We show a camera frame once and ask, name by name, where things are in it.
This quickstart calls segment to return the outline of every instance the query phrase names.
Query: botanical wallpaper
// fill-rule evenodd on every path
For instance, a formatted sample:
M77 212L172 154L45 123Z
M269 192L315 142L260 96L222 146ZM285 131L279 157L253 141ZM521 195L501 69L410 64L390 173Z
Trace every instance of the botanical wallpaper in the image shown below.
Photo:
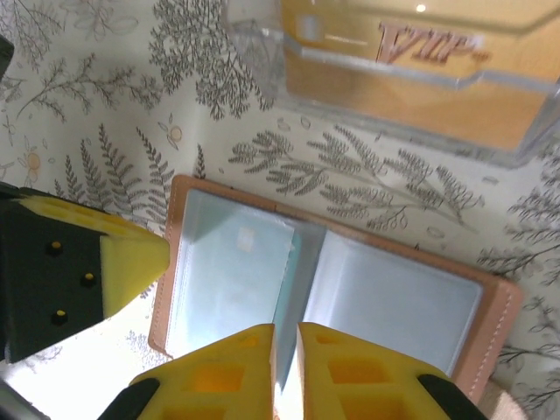
M220 7L0 0L16 47L0 180L163 233L172 178L191 173L509 277L526 299L494 378L531 418L560 418L560 150L508 171L274 106ZM52 418L96 418L166 361L147 346L154 290L0 372Z

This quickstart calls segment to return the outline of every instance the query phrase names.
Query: clear acrylic display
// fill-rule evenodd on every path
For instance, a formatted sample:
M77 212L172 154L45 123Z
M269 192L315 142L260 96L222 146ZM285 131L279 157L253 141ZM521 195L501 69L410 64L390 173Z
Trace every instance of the clear acrylic display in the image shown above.
M557 0L225 0L280 106L518 167L556 141Z

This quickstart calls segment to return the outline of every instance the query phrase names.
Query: vip sign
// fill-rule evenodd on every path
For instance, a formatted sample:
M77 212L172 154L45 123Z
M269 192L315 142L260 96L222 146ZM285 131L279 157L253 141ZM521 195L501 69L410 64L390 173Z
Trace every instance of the vip sign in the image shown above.
M439 65L451 56L470 55L478 62L490 58L488 52L480 51L480 37L384 22L379 30L382 36L376 60L381 63L392 64L403 56Z

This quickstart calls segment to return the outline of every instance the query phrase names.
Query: yellow foam pad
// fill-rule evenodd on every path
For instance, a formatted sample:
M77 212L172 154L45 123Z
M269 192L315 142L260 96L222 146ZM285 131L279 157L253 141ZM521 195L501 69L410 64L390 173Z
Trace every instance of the yellow foam pad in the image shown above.
M169 265L169 243L154 238L102 236L103 316L112 317L155 282Z
M305 420L448 420L417 380L443 372L404 354L300 323L297 356Z
M138 420L270 420L274 325L257 325L135 378L160 382Z
M105 318L119 312L169 266L169 243L119 216L54 197L31 196L19 204L37 215L104 234L100 250Z

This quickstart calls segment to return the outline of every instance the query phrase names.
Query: leaf illustration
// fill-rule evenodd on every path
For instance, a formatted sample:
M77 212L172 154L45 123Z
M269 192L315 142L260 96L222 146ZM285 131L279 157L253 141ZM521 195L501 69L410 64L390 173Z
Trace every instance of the leaf illustration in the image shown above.
M288 124L284 119L280 123ZM367 213L371 228L406 228L408 213L419 210L473 230L464 222L463 212L481 207L483 198L475 196L451 171L443 166L434 171L423 158L407 150L399 150L397 158L378 157L350 129L335 125L334 131L324 132L321 141L306 143L316 151L315 160L295 158L289 138L265 130L258 132L251 143L236 144L228 162L247 166L248 174L266 172L266 180L275 184L278 193L297 197L322 186L320 195L333 204L329 212L358 219ZM384 182L388 170L403 179L404 187ZM348 182L358 186L340 186Z
M126 164L126 156L109 141L103 124L99 126L99 142L116 207L126 214L133 214L144 208L145 204L140 199L148 192L140 188L140 178L130 175L134 165Z
M83 184L78 182L78 177L72 167L72 160L69 155L66 155L66 184L68 185L68 198L74 203L84 204L82 199L86 195L83 189Z
M408 219L404 214L404 208L400 210L389 209L367 221L367 227L373 230L393 230L396 228L406 228Z
M197 147L196 167L194 168L194 176L198 179L205 179L207 177L206 167L204 165L204 152L200 144Z
M0 80L0 100L5 103L17 101L22 97L22 83L25 79L16 79L8 75L4 75Z
M356 153L360 156L365 169L373 173L377 173L382 169L383 162L371 150L371 148L362 142L352 131L339 125L335 125L334 129L342 134L356 150Z
M327 200L339 206L344 206L350 199L350 192L346 188L327 184L320 194Z
M314 191L318 186L323 185L327 180L328 177L322 171L317 171L311 175L305 186L297 190L294 195L306 195Z
M86 195L90 206L106 210L111 204L111 193L107 188L107 180L102 179L102 172L95 164L86 147L86 140L80 144L81 162L86 173Z
M328 206L326 211L344 219L364 219L369 216L368 208L359 204L352 204L349 207Z
M161 153L153 146L148 137L136 127L136 133L142 140L142 145L150 160L150 189L148 190L148 209L146 213L159 225L164 225L169 207L169 194L172 189L174 169L169 169L169 163L162 159Z
M153 109L161 101L162 88L156 79L146 75L137 77L134 67L116 67L109 70L106 77L95 76L96 57L90 54L78 62L74 73L67 70L64 58L53 61L42 77L43 88L17 112L19 117L31 104L51 110L63 123L67 120L63 106L56 97L67 97L81 105L84 114L93 109L89 91L101 98L109 109L116 109L119 97L128 94L131 101L140 103L147 110Z
M261 110L271 108L229 42L221 0L158 0L153 13L158 24L150 33L150 63L159 67L169 95L197 74L197 101L215 120L226 114L241 118L251 95Z
M255 166L246 169L245 173L258 173L258 172L266 171L267 169L272 168L276 165L278 165L278 161L276 159L274 158L265 159L259 162L258 164L256 164Z
M0 2L0 32L37 72L53 37L61 34L62 24L54 6L48 2L5 0Z
M305 185L305 177L295 177L290 179L290 182L285 186L280 186L276 189L278 193L287 194L293 193Z

